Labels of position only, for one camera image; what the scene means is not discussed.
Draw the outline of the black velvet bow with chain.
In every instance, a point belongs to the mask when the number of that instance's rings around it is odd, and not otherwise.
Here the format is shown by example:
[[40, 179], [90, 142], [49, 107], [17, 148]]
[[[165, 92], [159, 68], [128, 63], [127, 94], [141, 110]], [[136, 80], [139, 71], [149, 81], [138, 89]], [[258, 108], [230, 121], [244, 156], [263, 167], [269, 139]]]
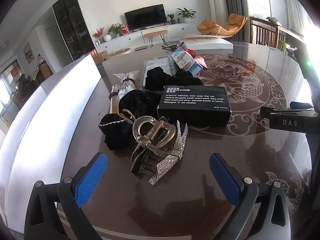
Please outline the black velvet bow with chain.
[[105, 136], [104, 142], [109, 150], [122, 150], [135, 143], [132, 133], [135, 120], [135, 116], [127, 109], [120, 114], [107, 114], [101, 119], [98, 127]]

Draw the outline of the black odor removing bar box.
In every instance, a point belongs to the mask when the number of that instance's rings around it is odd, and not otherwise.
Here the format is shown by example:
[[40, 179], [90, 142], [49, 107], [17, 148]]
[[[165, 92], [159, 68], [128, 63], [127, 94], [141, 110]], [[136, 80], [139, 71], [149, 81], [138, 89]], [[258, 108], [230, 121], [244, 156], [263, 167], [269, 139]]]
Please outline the black odor removing bar box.
[[169, 122], [206, 128], [227, 126], [232, 111], [225, 87], [165, 86], [157, 113]]

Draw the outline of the rhinestone gold hair claw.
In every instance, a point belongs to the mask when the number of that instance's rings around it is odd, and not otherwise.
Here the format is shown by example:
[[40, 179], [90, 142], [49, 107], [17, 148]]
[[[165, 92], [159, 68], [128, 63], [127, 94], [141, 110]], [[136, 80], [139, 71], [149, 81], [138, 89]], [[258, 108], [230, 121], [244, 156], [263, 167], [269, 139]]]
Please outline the rhinestone gold hair claw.
[[154, 186], [182, 159], [189, 127], [181, 130], [179, 122], [174, 125], [165, 118], [142, 116], [133, 123], [132, 132], [137, 146], [131, 172], [147, 175]]

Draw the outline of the blue white product box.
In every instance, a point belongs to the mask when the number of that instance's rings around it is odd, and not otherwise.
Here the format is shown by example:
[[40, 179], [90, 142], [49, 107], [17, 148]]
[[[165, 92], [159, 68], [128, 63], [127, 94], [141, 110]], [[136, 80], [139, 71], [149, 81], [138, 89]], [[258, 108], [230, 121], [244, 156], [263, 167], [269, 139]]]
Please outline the blue white product box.
[[182, 47], [178, 47], [171, 57], [180, 69], [190, 72], [193, 77], [199, 76], [203, 70], [203, 66]]

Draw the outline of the gold cosmetic tube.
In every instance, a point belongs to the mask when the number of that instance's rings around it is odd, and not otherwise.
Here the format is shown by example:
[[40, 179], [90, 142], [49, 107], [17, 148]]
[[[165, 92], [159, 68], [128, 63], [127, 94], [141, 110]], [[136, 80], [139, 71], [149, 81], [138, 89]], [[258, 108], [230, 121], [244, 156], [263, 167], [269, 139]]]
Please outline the gold cosmetic tube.
[[119, 93], [119, 85], [115, 84], [112, 86], [111, 92], [109, 94], [110, 100], [110, 114], [119, 114], [119, 100], [118, 100], [118, 93]]

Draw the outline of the black velvet scrunchie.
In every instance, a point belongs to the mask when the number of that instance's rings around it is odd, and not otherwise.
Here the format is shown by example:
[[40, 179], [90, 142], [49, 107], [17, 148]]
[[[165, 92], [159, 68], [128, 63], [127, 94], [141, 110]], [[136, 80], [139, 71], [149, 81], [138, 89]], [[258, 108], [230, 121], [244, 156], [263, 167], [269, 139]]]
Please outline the black velvet scrunchie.
[[132, 90], [125, 94], [119, 102], [120, 121], [132, 121], [132, 117], [138, 119], [141, 116], [151, 116], [156, 120], [159, 119], [157, 108], [161, 99], [161, 95], [142, 90]]

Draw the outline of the bagged bamboo sticks bundle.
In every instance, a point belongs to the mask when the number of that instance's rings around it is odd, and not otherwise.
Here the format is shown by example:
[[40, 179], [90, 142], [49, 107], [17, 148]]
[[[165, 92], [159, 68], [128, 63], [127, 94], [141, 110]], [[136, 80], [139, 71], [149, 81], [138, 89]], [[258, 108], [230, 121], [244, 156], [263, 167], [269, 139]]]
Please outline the bagged bamboo sticks bundle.
[[117, 96], [118, 101], [120, 101], [128, 92], [136, 89], [136, 77], [138, 74], [138, 70], [128, 73], [114, 74], [114, 76], [116, 76], [121, 82], [121, 86]]

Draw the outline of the red packet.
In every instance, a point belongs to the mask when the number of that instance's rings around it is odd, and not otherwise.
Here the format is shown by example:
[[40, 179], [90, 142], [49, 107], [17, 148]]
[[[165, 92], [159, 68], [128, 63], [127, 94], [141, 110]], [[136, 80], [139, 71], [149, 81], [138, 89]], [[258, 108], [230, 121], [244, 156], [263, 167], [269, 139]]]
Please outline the red packet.
[[191, 49], [188, 49], [188, 48], [186, 48], [185, 51], [186, 51], [188, 54], [190, 54], [191, 57], [192, 57], [198, 64], [200, 64], [203, 68], [208, 68], [208, 67], [207, 67], [207, 64], [206, 64], [206, 62], [205, 62], [205, 60], [204, 60], [204, 58], [201, 57], [200, 55], [198, 55], [198, 54], [196, 53], [196, 51], [191, 50]]

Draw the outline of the clear plastic zip bag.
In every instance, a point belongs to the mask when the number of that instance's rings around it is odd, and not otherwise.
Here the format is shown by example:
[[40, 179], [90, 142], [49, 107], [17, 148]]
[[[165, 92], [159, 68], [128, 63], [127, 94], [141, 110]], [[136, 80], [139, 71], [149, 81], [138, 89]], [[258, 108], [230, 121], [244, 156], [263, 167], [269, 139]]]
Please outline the clear plastic zip bag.
[[151, 70], [156, 67], [161, 67], [163, 72], [174, 75], [176, 73], [176, 68], [174, 66], [173, 60], [169, 56], [156, 57], [144, 62], [144, 69], [142, 75], [141, 87], [145, 87], [145, 79], [147, 77], [148, 70]]

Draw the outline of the orange lounge chair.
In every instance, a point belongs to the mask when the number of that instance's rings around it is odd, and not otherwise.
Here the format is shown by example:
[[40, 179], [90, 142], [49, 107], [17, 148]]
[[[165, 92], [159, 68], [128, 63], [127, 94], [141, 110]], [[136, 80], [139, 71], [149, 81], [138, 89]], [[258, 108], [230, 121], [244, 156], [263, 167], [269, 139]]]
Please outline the orange lounge chair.
[[222, 25], [205, 19], [197, 26], [197, 30], [203, 35], [231, 37], [243, 28], [247, 20], [248, 18], [243, 15], [232, 13], [228, 21]]

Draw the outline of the green potted plant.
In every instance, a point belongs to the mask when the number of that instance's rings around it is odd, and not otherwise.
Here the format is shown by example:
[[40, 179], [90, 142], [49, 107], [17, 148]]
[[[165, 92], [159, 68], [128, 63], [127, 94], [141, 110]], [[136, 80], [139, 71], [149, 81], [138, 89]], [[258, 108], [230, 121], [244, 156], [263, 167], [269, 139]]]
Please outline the green potted plant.
[[187, 8], [177, 8], [178, 16], [181, 16], [184, 20], [184, 23], [191, 23], [192, 20], [196, 17], [197, 12], [193, 9], [187, 9]]

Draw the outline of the cardboard box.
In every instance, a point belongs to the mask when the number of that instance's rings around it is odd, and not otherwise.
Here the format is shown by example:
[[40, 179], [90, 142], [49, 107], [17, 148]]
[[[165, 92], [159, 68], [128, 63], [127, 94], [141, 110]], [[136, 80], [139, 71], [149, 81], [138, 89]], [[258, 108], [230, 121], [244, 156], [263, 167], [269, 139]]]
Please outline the cardboard box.
[[100, 64], [100, 63], [106, 61], [107, 58], [108, 58], [107, 51], [102, 51], [102, 52], [98, 53], [97, 55], [93, 56], [93, 60], [94, 60], [95, 64]]

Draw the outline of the red flower vase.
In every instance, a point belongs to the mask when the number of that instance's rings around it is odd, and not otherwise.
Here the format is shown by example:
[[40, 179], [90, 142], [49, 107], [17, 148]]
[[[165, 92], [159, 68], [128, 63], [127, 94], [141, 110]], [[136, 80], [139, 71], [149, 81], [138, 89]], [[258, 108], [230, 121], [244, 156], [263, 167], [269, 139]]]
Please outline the red flower vase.
[[104, 27], [97, 28], [96, 31], [92, 34], [92, 36], [97, 40], [99, 44], [103, 43], [103, 36], [104, 36]]

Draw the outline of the leafy plant beside vase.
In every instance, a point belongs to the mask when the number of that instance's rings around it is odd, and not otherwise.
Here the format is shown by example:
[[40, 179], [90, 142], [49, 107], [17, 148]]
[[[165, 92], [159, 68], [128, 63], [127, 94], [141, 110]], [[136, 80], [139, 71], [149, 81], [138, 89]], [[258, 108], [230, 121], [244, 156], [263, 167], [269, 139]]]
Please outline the leafy plant beside vase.
[[121, 24], [120, 23], [112, 24], [109, 27], [107, 34], [111, 35], [112, 38], [120, 37], [122, 34]]

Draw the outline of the framed wall picture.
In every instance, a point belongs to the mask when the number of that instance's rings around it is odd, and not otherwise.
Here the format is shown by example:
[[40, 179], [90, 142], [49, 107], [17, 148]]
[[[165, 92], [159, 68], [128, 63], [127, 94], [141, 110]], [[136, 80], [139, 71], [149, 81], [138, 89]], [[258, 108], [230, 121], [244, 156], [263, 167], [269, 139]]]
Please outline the framed wall picture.
[[27, 44], [24, 46], [23, 54], [28, 64], [31, 64], [35, 59], [29, 42], [27, 42]]

